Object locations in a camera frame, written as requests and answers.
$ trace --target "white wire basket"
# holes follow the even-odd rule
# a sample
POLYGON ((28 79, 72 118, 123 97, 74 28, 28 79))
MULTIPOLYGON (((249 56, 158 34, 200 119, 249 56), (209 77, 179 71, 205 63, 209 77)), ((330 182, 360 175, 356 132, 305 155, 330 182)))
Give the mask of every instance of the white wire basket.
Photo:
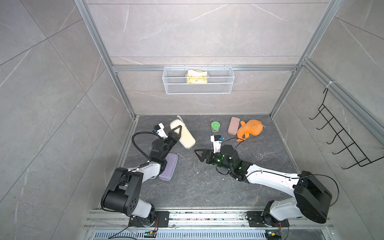
POLYGON ((231 67, 166 67, 163 71, 163 82, 167 94, 192 93, 231 93, 235 76, 231 67), (207 83, 187 83, 189 69, 207 71, 207 83))

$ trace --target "aluminum frame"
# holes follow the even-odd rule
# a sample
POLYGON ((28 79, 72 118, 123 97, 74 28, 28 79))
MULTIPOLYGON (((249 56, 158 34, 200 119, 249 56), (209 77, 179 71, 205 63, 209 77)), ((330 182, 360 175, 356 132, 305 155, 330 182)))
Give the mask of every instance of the aluminum frame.
POLYGON ((302 56, 300 57, 298 63, 297 63, 297 70, 295 73, 291 75, 291 77, 288 79, 287 83, 285 84, 283 90, 281 91, 279 97, 277 98, 277 101, 275 105, 273 106, 270 116, 273 119, 279 110, 280 106, 283 104, 284 99, 288 95, 289 90, 292 88, 293 84, 295 83, 297 77, 299 76, 302 68, 303 68, 303 60, 305 58, 309 58, 314 49, 316 48, 317 44, 319 43, 321 37, 324 35, 326 29, 328 28, 329 24, 331 23, 333 17, 336 15, 337 11, 339 10, 340 6, 344 0, 331 0, 327 9, 324 12, 323 17, 321 18, 319 24, 317 25, 317 28, 312 35, 309 43, 307 44, 307 47, 305 48, 302 56))
POLYGON ((84 20, 85 25, 87 26, 87 28, 89 30, 89 33, 91 34, 91 37, 92 37, 92 39, 96 45, 96 48, 98 49, 100 56, 103 59, 104 64, 105 64, 113 82, 115 83, 115 86, 116 86, 116 88, 117 88, 117 90, 121 96, 121 99, 122 99, 128 113, 129 113, 130 117, 132 119, 134 119, 135 113, 133 111, 132 105, 129 102, 129 99, 127 97, 126 92, 124 91, 124 88, 120 82, 119 77, 117 76, 116 72, 112 69, 112 61, 109 58, 109 55, 107 53, 107 49, 105 48, 103 41, 101 40, 100 34, 96 28, 96 25, 93 21, 91 14, 89 12, 87 4, 85 3, 84 0, 74 0, 74 1, 77 5, 77 8, 79 9, 81 16, 83 17, 83 20, 84 20))
MULTIPOLYGON (((263 224, 260 227, 249 227, 245 219, 247 211, 262 212, 263 207, 203 207, 203 208, 166 208, 157 207, 157 211, 169 211, 168 227, 164 229, 261 229, 277 230, 278 228, 267 227, 263 224)), ((84 230, 111 230, 122 229, 130 217, 116 212, 105 212, 103 210, 90 210, 89 214, 82 221, 84 230)), ((305 217, 290 218, 290 229, 333 229, 329 219, 326 223, 315 223, 305 217)))
POLYGON ((319 66, 310 59, 305 58, 304 67, 308 69, 347 109, 384 145, 384 126, 365 107, 353 98, 340 84, 328 76, 319 66))
POLYGON ((201 67, 231 67, 234 71, 296 71, 293 64, 209 64, 209 65, 114 65, 112 69, 119 71, 163 71, 166 67, 201 68, 201 67))

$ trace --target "pink soap bar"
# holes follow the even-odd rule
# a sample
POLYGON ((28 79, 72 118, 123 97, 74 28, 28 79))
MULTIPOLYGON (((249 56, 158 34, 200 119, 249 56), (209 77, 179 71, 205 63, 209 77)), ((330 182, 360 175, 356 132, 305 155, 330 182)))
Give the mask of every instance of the pink soap bar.
POLYGON ((228 128, 228 134, 236 135, 237 130, 239 129, 239 124, 240 124, 240 118, 232 117, 231 123, 229 124, 229 128, 228 128))

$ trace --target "black wall hook rack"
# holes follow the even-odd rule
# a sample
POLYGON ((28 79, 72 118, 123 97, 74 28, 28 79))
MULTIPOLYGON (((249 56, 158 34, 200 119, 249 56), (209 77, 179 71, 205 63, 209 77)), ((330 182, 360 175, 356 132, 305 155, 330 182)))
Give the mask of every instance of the black wall hook rack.
POLYGON ((381 158, 378 158, 378 159, 372 161, 372 160, 370 160, 370 159, 365 155, 365 153, 364 153, 364 152, 361 150, 361 148, 357 145, 357 143, 355 142, 355 140, 353 140, 353 138, 350 136, 350 134, 344 129, 344 127, 340 124, 340 122, 335 118, 335 116, 333 116, 333 114, 332 114, 332 113, 328 110, 328 108, 324 105, 324 101, 325 101, 325 97, 327 96, 328 89, 325 88, 323 93, 325 93, 325 95, 324 95, 324 99, 323 99, 322 104, 321 104, 320 107, 318 108, 319 113, 318 113, 314 118, 310 118, 310 119, 313 120, 313 119, 315 119, 318 115, 321 114, 321 115, 324 117, 324 119, 327 121, 327 123, 326 123, 323 127, 321 127, 321 128, 316 128, 316 129, 317 129, 317 130, 321 130, 321 129, 323 129, 326 125, 329 125, 329 126, 333 129, 333 131, 336 133, 336 135, 335 135, 335 137, 333 138, 332 142, 327 142, 327 144, 332 144, 332 143, 335 141, 336 137, 339 137, 340 141, 344 144, 344 148, 343 148, 342 150, 340 150, 339 152, 336 152, 336 153, 333 152, 332 154, 339 154, 339 153, 341 153, 342 151, 344 151, 345 149, 347 149, 348 152, 352 155, 353 159, 356 161, 355 164, 353 164, 353 165, 351 165, 351 166, 349 166, 349 167, 342 167, 342 169, 348 169, 348 168, 351 168, 351 167, 353 167, 353 166, 355 166, 355 165, 359 165, 360 167, 364 167, 364 166, 366 166, 366 165, 368 165, 368 164, 371 164, 371 163, 373 163, 373 162, 375 162, 375 161, 377 161, 377 160, 380 160, 380 159, 384 158, 384 156, 383 156, 383 157, 381 157, 381 158), (328 120, 328 119, 324 116, 324 114, 322 113, 323 110, 328 111, 328 113, 332 116, 330 120, 328 120), (332 126, 332 124, 330 123, 331 120, 333 120, 333 119, 334 119, 334 120, 340 125, 340 127, 342 128, 342 129, 341 129, 340 131, 338 131, 338 132, 335 130, 334 126, 332 126), (349 144, 348 146, 345 144, 345 142, 344 142, 344 141, 341 139, 341 137, 339 136, 339 134, 342 133, 343 131, 348 135, 348 137, 349 137, 349 138, 351 139, 351 141, 352 141, 352 143, 349 144), (349 149, 349 147, 351 147, 351 146, 353 146, 353 145, 355 145, 355 146, 361 151, 361 153, 364 155, 364 159, 363 159, 363 160, 358 161, 358 160, 356 159, 356 157, 353 155, 353 153, 352 153, 351 150, 349 149))

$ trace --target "green jar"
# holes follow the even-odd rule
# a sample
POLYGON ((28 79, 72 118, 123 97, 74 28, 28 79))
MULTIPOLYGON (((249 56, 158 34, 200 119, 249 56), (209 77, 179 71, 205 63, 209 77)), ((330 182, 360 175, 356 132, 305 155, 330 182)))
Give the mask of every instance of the green jar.
POLYGON ((219 122, 212 122, 211 123, 211 131, 212 132, 218 132, 219 128, 220 128, 219 122))

